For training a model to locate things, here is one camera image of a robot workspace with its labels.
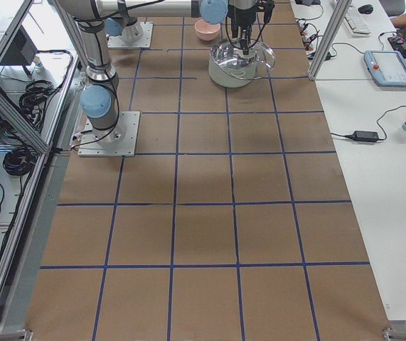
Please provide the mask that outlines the black gripper over pot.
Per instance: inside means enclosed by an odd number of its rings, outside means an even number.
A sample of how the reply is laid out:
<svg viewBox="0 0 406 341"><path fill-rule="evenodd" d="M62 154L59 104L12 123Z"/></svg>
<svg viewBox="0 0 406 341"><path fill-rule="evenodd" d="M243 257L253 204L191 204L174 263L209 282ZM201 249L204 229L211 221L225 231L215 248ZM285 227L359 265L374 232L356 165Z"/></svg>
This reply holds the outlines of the black gripper over pot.
<svg viewBox="0 0 406 341"><path fill-rule="evenodd" d="M255 0L228 1L231 36L240 39L240 49L243 55L249 54L252 25L256 21L257 10L258 1Z"/></svg>

